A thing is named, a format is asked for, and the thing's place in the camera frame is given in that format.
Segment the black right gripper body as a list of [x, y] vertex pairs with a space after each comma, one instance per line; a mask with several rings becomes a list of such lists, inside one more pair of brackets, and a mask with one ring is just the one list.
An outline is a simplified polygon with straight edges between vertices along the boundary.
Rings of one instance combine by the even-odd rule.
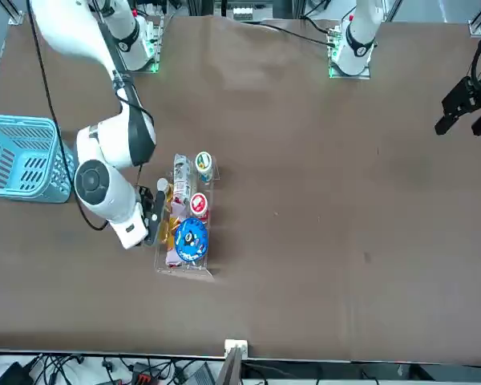
[[151, 225], [153, 223], [153, 214], [155, 209], [155, 198], [152, 194], [151, 189], [139, 185], [137, 187], [137, 192], [139, 194], [139, 201], [142, 206], [143, 218], [146, 225]]

